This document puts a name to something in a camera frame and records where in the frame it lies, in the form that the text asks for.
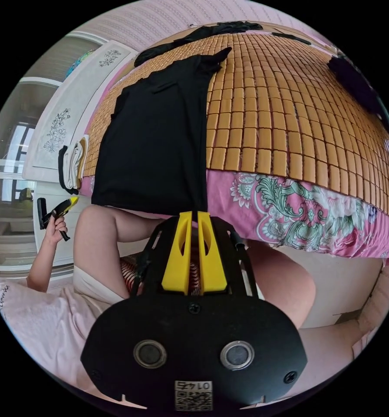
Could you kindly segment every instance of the bamboo sleeping mat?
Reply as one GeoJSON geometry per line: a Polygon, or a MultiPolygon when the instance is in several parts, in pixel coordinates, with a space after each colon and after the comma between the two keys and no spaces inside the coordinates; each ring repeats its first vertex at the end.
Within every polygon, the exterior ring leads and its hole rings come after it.
{"type": "Polygon", "coordinates": [[[217,35],[153,58],[113,87],[90,128],[85,176],[123,88],[175,60],[232,46],[207,98],[207,168],[304,180],[370,203],[389,215],[389,135],[336,81],[330,55],[295,40],[217,35]]]}

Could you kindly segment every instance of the qr code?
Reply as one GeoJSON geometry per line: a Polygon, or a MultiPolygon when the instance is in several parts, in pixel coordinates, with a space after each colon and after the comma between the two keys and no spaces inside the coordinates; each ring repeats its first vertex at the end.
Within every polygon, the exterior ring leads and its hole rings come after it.
{"type": "Polygon", "coordinates": [[[177,411],[211,411],[211,391],[176,391],[177,411]]]}

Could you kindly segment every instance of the sticker label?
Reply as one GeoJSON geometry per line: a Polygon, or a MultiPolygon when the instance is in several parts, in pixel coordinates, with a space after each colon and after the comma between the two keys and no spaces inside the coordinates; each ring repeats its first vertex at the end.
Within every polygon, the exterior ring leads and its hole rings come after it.
{"type": "Polygon", "coordinates": [[[175,381],[176,411],[212,411],[212,381],[175,381]]]}

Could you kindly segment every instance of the person's hand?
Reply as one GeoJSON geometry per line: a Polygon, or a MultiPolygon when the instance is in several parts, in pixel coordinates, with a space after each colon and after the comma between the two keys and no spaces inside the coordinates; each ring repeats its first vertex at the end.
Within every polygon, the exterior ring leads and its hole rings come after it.
{"type": "Polygon", "coordinates": [[[60,216],[59,218],[54,219],[54,216],[51,216],[47,225],[46,235],[44,239],[47,242],[56,245],[60,242],[60,240],[63,239],[60,232],[67,233],[67,227],[66,223],[64,222],[64,217],[60,216]]]}

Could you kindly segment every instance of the folded towel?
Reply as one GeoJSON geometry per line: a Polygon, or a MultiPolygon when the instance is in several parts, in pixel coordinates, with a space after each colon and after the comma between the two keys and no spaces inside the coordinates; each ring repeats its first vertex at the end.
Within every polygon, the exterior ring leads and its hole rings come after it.
{"type": "Polygon", "coordinates": [[[85,166],[89,137],[84,135],[78,142],[64,146],[59,152],[59,182],[70,194],[78,194],[85,166]]]}
{"type": "Polygon", "coordinates": [[[67,147],[63,157],[64,185],[68,189],[77,188],[77,174],[79,172],[80,159],[83,156],[83,148],[80,143],[74,143],[67,147]]]}

